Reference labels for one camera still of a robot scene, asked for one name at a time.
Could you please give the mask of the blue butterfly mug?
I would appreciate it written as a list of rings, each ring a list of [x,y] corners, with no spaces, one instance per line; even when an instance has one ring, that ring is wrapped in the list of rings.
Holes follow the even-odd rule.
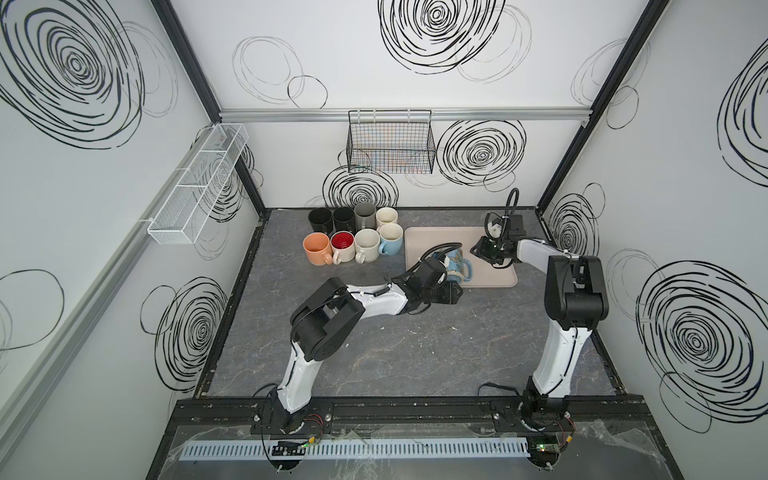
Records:
[[[464,257],[461,248],[445,253],[441,262],[446,270],[446,279],[458,283],[470,282],[473,277],[471,262]]]

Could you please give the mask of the light blue mug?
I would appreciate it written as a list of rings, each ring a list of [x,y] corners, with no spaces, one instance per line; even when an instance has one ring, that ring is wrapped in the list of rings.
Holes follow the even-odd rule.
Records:
[[[379,229],[380,235],[379,254],[383,256],[396,255],[403,245],[404,231],[399,224],[386,223]]]

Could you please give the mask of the beige tan mug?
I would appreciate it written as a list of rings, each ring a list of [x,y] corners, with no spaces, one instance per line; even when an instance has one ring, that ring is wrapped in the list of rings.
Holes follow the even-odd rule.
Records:
[[[354,236],[355,261],[358,264],[372,263],[379,258],[381,237],[374,229],[362,229]]]

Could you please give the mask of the grey mug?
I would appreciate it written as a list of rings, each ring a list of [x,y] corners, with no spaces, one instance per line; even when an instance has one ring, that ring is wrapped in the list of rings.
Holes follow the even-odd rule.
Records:
[[[354,209],[355,228],[357,231],[377,228],[377,206],[370,202],[358,203]]]

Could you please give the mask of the cream white mug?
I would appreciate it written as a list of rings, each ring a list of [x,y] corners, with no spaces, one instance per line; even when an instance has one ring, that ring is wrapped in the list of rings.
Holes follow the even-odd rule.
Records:
[[[350,262],[355,259],[355,236],[349,231],[339,231],[330,238],[332,259],[334,265]]]

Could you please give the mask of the orange cream mug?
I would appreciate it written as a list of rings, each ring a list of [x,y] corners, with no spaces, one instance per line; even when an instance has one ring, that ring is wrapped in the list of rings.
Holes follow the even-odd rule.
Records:
[[[332,265],[333,251],[330,238],[322,232],[307,235],[302,242],[307,260],[315,266]]]

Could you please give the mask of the white black mug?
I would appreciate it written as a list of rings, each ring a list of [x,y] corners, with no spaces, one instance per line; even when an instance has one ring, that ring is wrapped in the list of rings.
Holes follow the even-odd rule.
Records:
[[[314,232],[331,236],[334,232],[333,212],[325,207],[314,208],[308,214],[308,221]]]

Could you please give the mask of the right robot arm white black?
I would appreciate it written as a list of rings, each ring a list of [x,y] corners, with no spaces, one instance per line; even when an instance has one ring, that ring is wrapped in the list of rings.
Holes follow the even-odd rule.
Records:
[[[496,269],[526,263],[546,274],[547,339],[519,406],[521,423],[532,431],[542,431],[545,425],[536,415],[549,400],[571,393],[581,350],[609,313],[602,263],[596,256],[578,255],[528,237],[523,218],[517,214],[488,213],[484,231],[470,249],[474,256]]]

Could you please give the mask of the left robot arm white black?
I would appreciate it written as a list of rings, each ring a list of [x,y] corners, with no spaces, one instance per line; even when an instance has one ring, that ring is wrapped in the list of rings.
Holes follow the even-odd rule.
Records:
[[[290,317],[291,355],[276,387],[286,419],[304,412],[322,363],[335,354],[357,324],[380,316],[417,315],[434,304],[454,305],[463,295],[446,267],[430,257],[389,281],[350,285],[339,277],[325,280]]]

